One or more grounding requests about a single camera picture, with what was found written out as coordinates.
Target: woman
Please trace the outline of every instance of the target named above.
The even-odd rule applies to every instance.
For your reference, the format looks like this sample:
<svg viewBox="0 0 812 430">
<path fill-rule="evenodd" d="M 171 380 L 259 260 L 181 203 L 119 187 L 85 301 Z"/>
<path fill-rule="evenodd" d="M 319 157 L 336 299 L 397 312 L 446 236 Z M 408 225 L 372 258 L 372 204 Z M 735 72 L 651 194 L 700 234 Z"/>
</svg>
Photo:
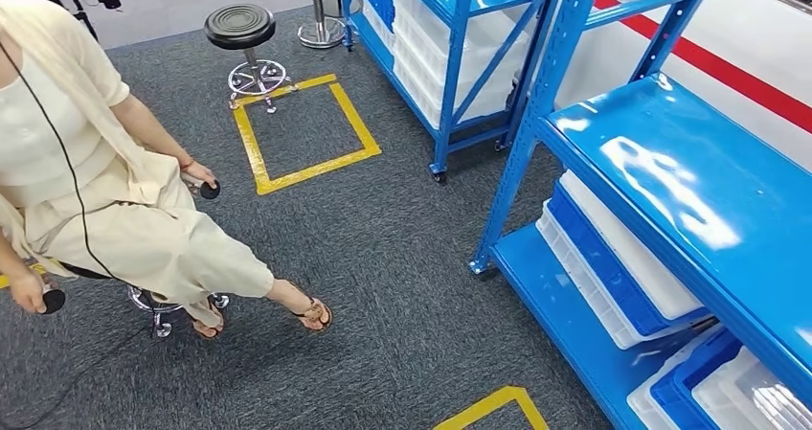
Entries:
<svg viewBox="0 0 812 430">
<path fill-rule="evenodd" d="M 43 281 L 24 263 L 33 258 L 60 275 L 69 274 L 52 260 L 109 270 L 182 305 L 206 338 L 223 329 L 208 302 L 213 292 L 266 297 L 307 328 L 327 327 L 332 314 L 321 301 L 275 280 L 248 247 L 194 209 L 180 173 L 213 185 L 212 172 L 130 94 L 70 13 L 45 0 L 0 0 L 0 45 L 0 271 L 20 306 L 45 309 Z"/>
</svg>

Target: yellow floor tape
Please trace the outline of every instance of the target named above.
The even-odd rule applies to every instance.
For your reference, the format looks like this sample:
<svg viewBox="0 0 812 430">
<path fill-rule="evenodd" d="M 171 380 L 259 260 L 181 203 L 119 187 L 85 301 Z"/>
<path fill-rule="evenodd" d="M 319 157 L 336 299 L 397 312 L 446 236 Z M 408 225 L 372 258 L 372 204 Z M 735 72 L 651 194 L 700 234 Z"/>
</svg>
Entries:
<svg viewBox="0 0 812 430">
<path fill-rule="evenodd" d="M 461 430 L 514 400 L 522 408 L 533 430 L 548 430 L 547 422 L 536 409 L 528 391 L 509 385 L 477 401 L 453 418 L 444 420 L 434 430 Z"/>
<path fill-rule="evenodd" d="M 45 267 L 39 262 L 32 264 L 31 269 L 39 275 L 44 275 L 46 272 Z M 0 289 L 3 289 L 8 285 L 9 285 L 9 277 L 7 277 L 6 275 L 0 275 Z"/>
<path fill-rule="evenodd" d="M 341 110 L 344 111 L 345 116 L 347 116 L 347 120 L 350 121 L 350 125 L 352 125 L 352 129 L 355 130 L 355 134 L 358 135 L 358 139 L 361 140 L 361 149 L 356 150 L 353 153 L 322 162 L 321 164 L 308 167 L 304 170 L 289 173 L 276 179 L 271 179 L 270 175 L 268 174 L 268 169 L 265 166 L 265 160 L 262 158 L 262 153 L 259 150 L 257 138 L 254 136 L 254 129 L 251 127 L 251 122 L 248 120 L 248 114 L 245 112 L 245 106 L 247 104 L 261 101 L 262 97 L 246 97 L 237 100 L 237 109 L 234 110 L 234 120 L 237 123 L 237 130 L 239 130 L 239 135 L 242 138 L 243 145 L 245 146 L 245 152 L 248 154 L 251 171 L 254 173 L 254 180 L 257 182 L 257 194 L 265 195 L 267 193 L 278 191 L 290 185 L 301 183 L 302 181 L 310 179 L 314 176 L 324 174 L 328 171 L 338 170 L 342 167 L 346 167 L 349 164 L 354 164 L 355 162 L 368 159 L 381 153 L 380 147 L 375 142 L 375 139 L 372 137 L 370 131 L 364 125 L 364 122 L 358 115 L 358 111 L 356 111 L 355 106 L 352 105 L 350 97 L 347 96 L 347 93 L 344 91 L 341 84 L 337 82 L 337 78 L 334 74 L 328 74 L 315 79 L 305 80 L 297 83 L 296 86 L 293 87 L 285 87 L 283 89 L 275 90 L 273 93 L 271 93 L 271 98 L 280 97 L 296 90 L 305 90 L 307 88 L 324 84 L 329 84 L 329 89 L 332 92 L 333 97 L 335 97 L 335 100 L 338 102 Z"/>
</svg>

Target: sandal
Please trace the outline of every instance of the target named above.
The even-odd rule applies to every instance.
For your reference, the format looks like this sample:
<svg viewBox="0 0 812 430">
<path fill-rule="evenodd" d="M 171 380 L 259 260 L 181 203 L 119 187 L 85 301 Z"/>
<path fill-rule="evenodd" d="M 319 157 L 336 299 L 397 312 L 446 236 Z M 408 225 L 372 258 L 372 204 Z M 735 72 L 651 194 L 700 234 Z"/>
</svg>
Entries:
<svg viewBox="0 0 812 430">
<path fill-rule="evenodd" d="M 219 310 L 217 310 L 216 307 L 214 307 L 214 305 L 212 304 L 211 299 L 208 300 L 208 301 L 209 301 L 209 310 L 216 313 L 217 316 L 220 317 L 220 325 L 222 325 L 222 326 L 225 325 L 226 319 L 223 316 L 223 313 L 220 312 Z M 215 327 L 209 327 L 205 323 L 201 322 L 200 320 L 197 320 L 196 318 L 192 317 L 191 315 L 190 315 L 190 318 L 192 318 L 192 326 L 194 327 L 194 330 L 197 332 L 197 335 L 200 336 L 202 339 L 205 339 L 207 341 L 213 341 L 214 339 L 217 338 L 217 336 L 220 335 L 221 332 L 223 332 L 223 328 L 217 329 Z M 214 335 L 207 336 L 206 334 L 203 334 L 202 332 L 200 332 L 200 329 L 198 329 L 198 327 L 203 327 L 203 328 L 206 328 L 206 329 L 213 329 L 214 330 Z"/>
<path fill-rule="evenodd" d="M 290 313 L 296 315 L 299 318 L 304 318 L 310 322 L 319 322 L 322 324 L 321 328 L 310 328 L 310 327 L 306 328 L 312 329 L 314 331 L 324 331 L 329 327 L 330 323 L 332 323 L 332 312 L 325 303 L 317 299 L 313 299 L 309 296 L 307 296 L 307 298 L 310 300 L 310 308 L 308 310 L 305 310 L 304 313 L 296 313 L 293 310 L 290 310 Z M 312 315 L 307 316 L 308 312 L 318 312 L 318 315 L 315 318 L 313 318 Z M 323 322 L 322 317 L 324 317 L 325 313 L 327 314 L 327 321 Z"/>
</svg>

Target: white storage bin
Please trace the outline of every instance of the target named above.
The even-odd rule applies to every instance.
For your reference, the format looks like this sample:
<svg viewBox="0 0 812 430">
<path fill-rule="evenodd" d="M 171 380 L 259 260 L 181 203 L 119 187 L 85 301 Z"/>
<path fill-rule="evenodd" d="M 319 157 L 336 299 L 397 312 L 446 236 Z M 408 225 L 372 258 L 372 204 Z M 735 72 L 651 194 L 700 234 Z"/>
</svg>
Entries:
<svg viewBox="0 0 812 430">
<path fill-rule="evenodd" d="M 440 112 L 442 110 L 442 89 L 437 94 L 436 86 L 433 92 L 429 92 L 427 87 L 435 83 L 425 70 L 422 61 L 410 48 L 404 47 L 404 41 L 397 39 L 395 35 L 395 76 L 400 80 L 403 88 L 412 97 L 417 107 L 429 121 L 434 129 L 440 129 Z M 510 79 L 507 79 L 507 90 L 501 87 L 483 87 L 468 109 L 462 115 L 462 120 L 473 119 L 479 116 L 486 116 L 505 109 L 505 101 L 510 93 Z"/>
<path fill-rule="evenodd" d="M 403 14 L 402 17 L 399 15 L 398 19 L 401 21 L 393 24 L 393 30 L 395 32 L 395 64 L 400 62 L 402 63 L 400 65 L 402 68 L 413 71 L 414 75 L 420 78 L 423 88 L 425 88 L 428 96 L 431 97 L 435 102 L 437 105 L 436 107 L 440 107 L 442 93 L 443 90 L 445 90 L 444 78 L 446 65 L 442 65 L 441 71 L 435 70 L 435 66 L 426 61 L 426 55 L 424 54 L 425 49 L 420 47 L 421 44 L 415 44 L 415 38 L 404 33 L 404 26 L 416 23 L 416 21 L 412 19 L 408 13 Z M 503 60 L 490 75 L 490 78 L 488 78 L 483 88 L 480 90 L 480 95 L 486 93 L 496 94 L 499 92 L 506 97 L 513 87 L 512 73 L 517 64 L 514 64 L 514 62 L 509 62 L 506 58 L 503 58 Z M 480 74 L 484 70 L 485 65 L 483 65 L 481 68 Z M 464 78 L 461 69 L 460 77 L 457 81 L 454 109 L 460 107 L 462 100 L 464 100 L 468 95 L 468 92 L 471 91 L 471 88 L 474 86 L 474 82 L 478 78 L 479 75 Z"/>
<path fill-rule="evenodd" d="M 561 176 L 561 186 L 589 218 L 593 227 L 663 317 L 675 320 L 703 307 L 682 282 L 574 173 L 565 172 Z"/>
<path fill-rule="evenodd" d="M 746 347 L 691 394 L 722 430 L 812 429 L 812 413 Z"/>
<path fill-rule="evenodd" d="M 384 24 L 380 15 L 377 11 L 375 11 L 375 7 L 372 6 L 370 1 L 361 0 L 361 4 L 363 5 L 362 13 L 367 21 L 370 22 L 370 25 L 372 25 L 372 30 L 378 34 L 378 37 L 383 42 L 383 45 L 385 45 L 387 50 L 391 52 L 395 46 L 395 34 L 389 31 L 389 28 L 386 27 L 386 24 Z"/>
<path fill-rule="evenodd" d="M 437 73 L 440 83 L 445 83 L 445 67 L 451 31 L 420 0 L 393 0 L 395 22 L 398 29 L 412 45 L 420 46 L 420 55 L 429 71 Z M 503 12 L 493 11 L 468 20 L 462 47 L 460 81 L 476 80 L 502 46 L 515 23 Z M 502 65 L 513 64 L 516 69 L 525 57 L 530 37 L 522 32 L 503 58 Z"/>
<path fill-rule="evenodd" d="M 536 228 L 541 236 L 550 245 L 555 257 L 561 262 L 564 270 L 569 274 L 589 307 L 595 312 L 598 320 L 606 328 L 620 349 L 628 349 L 643 341 L 657 339 L 681 330 L 683 327 L 664 329 L 650 336 L 640 335 L 629 322 L 629 319 L 620 310 L 612 299 L 606 287 L 600 281 L 595 271 L 589 266 L 586 259 L 578 251 L 566 231 L 555 220 L 544 203 L 544 212 L 536 221 Z"/>
<path fill-rule="evenodd" d="M 684 347 L 668 358 L 659 371 L 649 377 L 626 398 L 629 407 L 631 407 L 632 411 L 640 418 L 643 425 L 652 430 L 680 430 L 660 403 L 651 395 L 651 386 L 665 377 L 671 370 L 684 363 L 690 357 L 694 349 L 720 329 L 724 328 L 721 325 L 716 325 L 691 339 Z"/>
</svg>

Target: woman's hand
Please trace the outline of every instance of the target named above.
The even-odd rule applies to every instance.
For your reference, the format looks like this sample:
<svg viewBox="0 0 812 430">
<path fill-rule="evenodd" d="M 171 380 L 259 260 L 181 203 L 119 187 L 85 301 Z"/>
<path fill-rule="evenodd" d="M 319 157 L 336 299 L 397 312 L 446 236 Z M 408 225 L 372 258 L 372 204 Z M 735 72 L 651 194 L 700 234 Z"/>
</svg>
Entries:
<svg viewBox="0 0 812 430">
<path fill-rule="evenodd" d="M 42 289 L 44 282 L 42 278 L 34 272 L 29 272 L 19 277 L 11 279 L 11 296 L 14 301 L 27 312 L 45 312 L 45 302 L 42 300 Z"/>
<path fill-rule="evenodd" d="M 212 171 L 207 169 L 205 166 L 200 165 L 197 162 L 192 162 L 183 169 L 183 172 L 193 178 L 202 180 L 204 183 L 211 186 L 212 189 L 217 189 L 217 182 L 214 180 L 214 173 L 212 173 Z"/>
</svg>

